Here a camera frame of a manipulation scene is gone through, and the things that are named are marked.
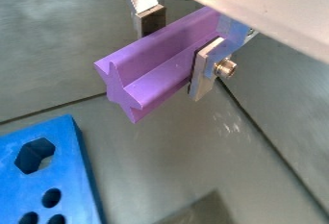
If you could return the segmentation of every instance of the metal clamp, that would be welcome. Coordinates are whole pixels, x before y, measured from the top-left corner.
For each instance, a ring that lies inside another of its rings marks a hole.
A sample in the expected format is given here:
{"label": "metal clamp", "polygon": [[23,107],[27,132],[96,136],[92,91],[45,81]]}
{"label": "metal clamp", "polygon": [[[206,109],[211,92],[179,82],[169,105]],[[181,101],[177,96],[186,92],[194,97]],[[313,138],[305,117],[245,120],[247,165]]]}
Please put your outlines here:
{"label": "metal clamp", "polygon": [[128,0],[128,4],[138,38],[166,26],[166,8],[158,4],[158,0]]}

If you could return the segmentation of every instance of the metal bracket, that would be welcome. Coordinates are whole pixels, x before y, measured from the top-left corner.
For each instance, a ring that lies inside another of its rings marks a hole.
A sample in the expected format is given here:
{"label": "metal bracket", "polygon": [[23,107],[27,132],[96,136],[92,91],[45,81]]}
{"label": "metal bracket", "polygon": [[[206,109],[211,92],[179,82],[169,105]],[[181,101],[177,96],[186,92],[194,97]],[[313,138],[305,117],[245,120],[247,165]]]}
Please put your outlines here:
{"label": "metal bracket", "polygon": [[230,55],[257,35],[258,32],[226,15],[219,16],[215,38],[195,54],[189,96],[198,101],[213,89],[218,76],[231,77],[237,65],[230,61]]}

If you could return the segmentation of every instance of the hexagonal hole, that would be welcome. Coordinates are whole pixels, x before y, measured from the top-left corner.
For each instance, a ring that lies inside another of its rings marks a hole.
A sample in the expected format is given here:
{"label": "hexagonal hole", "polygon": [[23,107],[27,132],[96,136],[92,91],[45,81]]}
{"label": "hexagonal hole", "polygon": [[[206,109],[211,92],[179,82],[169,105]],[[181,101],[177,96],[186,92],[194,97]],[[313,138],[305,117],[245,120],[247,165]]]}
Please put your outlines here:
{"label": "hexagonal hole", "polygon": [[44,138],[39,138],[21,146],[16,156],[16,167],[24,174],[41,170],[51,163],[55,145]]}

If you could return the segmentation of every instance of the screw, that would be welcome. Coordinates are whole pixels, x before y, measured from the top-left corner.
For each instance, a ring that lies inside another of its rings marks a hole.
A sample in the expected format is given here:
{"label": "screw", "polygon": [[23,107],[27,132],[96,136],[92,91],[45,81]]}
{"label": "screw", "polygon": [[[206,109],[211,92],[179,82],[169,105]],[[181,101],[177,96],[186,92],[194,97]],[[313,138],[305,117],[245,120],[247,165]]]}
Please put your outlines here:
{"label": "screw", "polygon": [[225,58],[214,65],[214,75],[229,79],[237,70],[237,64],[230,61],[230,57]]}

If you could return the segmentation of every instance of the circular hole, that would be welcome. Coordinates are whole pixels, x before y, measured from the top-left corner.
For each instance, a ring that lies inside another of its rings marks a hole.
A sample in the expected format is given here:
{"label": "circular hole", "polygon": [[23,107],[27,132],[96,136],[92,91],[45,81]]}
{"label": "circular hole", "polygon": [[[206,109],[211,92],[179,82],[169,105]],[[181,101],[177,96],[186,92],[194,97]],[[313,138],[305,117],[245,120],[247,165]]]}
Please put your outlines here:
{"label": "circular hole", "polygon": [[59,200],[60,200],[60,190],[58,188],[52,188],[47,191],[44,197],[43,197],[43,205],[45,208],[52,208]]}
{"label": "circular hole", "polygon": [[56,214],[48,221],[48,224],[66,224],[66,218],[62,214]]}
{"label": "circular hole", "polygon": [[37,214],[35,212],[28,212],[19,221],[19,224],[36,224]]}

